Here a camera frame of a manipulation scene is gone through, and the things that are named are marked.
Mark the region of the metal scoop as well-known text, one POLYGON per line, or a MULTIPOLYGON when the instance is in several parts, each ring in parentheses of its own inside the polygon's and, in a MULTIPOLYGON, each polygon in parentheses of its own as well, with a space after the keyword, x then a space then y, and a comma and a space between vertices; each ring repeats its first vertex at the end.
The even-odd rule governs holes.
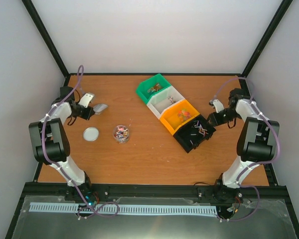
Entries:
POLYGON ((93 106, 93 111, 95 115, 100 115, 104 110, 106 110, 108 108, 107 104, 96 104, 95 106, 93 106))

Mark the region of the white round lid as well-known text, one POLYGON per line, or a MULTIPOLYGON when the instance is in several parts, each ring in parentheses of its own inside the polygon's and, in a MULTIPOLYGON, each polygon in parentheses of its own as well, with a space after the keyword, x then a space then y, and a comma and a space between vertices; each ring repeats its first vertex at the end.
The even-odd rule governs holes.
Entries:
POLYGON ((99 137, 99 130, 95 127, 86 128, 83 132, 83 138, 86 141, 92 142, 97 140, 99 137))

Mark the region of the black plastic bin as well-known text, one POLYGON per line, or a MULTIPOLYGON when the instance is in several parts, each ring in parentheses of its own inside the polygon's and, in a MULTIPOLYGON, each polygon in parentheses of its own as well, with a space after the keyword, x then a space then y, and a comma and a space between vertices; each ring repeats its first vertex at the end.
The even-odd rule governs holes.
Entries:
POLYGON ((196 149, 203 141, 209 140, 216 129, 202 115, 196 116, 180 127, 173 135, 186 153, 196 149))

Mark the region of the yellow plastic bin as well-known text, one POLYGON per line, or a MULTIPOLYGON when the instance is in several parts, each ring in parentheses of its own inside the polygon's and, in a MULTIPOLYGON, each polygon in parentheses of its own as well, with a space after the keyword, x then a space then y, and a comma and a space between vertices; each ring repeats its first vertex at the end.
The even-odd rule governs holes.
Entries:
POLYGON ((166 109, 159 121, 171 135, 174 135, 182 126, 199 114, 199 111, 188 100, 182 100, 166 109))

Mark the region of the clear plastic cup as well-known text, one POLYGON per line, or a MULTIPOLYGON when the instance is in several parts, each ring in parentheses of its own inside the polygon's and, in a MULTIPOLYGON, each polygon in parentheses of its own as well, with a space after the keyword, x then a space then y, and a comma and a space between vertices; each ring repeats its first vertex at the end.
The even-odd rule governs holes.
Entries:
POLYGON ((129 141, 130 131, 125 125, 114 127, 113 138, 117 143, 126 143, 129 141))

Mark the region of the white plastic bin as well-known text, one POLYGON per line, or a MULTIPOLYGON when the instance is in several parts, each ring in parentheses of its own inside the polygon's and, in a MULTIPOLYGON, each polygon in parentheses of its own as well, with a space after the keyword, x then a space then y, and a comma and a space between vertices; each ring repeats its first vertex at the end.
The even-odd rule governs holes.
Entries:
POLYGON ((150 111, 160 119, 163 113, 183 101, 185 97, 173 86, 169 86, 154 94, 147 103, 150 111))

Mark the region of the green plastic bin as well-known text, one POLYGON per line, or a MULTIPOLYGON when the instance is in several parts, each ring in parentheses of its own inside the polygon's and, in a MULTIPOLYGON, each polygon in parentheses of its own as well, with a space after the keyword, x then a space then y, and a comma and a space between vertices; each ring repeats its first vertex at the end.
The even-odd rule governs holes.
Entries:
POLYGON ((145 104, 147 104, 152 96, 170 86, 170 82, 162 74, 156 74, 139 83, 136 88, 136 94, 145 104))

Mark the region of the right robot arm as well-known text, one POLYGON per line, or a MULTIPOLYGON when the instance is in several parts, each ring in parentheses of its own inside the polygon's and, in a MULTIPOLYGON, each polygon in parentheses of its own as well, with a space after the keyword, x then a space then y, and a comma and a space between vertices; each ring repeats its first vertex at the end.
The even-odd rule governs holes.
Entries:
POLYGON ((256 101, 242 92, 237 88, 230 92, 227 108, 217 98, 209 102, 215 109, 207 119, 211 125, 229 124, 237 119, 244 122, 237 142, 237 157, 214 184, 213 196, 218 202, 234 199, 250 172, 271 162, 280 153, 280 124, 264 116, 256 101))

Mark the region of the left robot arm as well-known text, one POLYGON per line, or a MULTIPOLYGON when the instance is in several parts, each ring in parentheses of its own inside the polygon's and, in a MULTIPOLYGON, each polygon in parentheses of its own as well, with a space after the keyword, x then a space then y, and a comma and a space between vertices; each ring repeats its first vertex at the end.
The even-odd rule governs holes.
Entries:
POLYGON ((34 158, 57 170, 69 187, 76 187, 76 194, 82 200, 93 197, 94 188, 87 175, 70 156, 70 144, 64 123, 68 118, 89 120, 94 110, 89 104, 94 94, 85 93, 75 101, 76 90, 65 86, 52 104, 50 111, 39 121, 30 123, 28 129, 34 158))

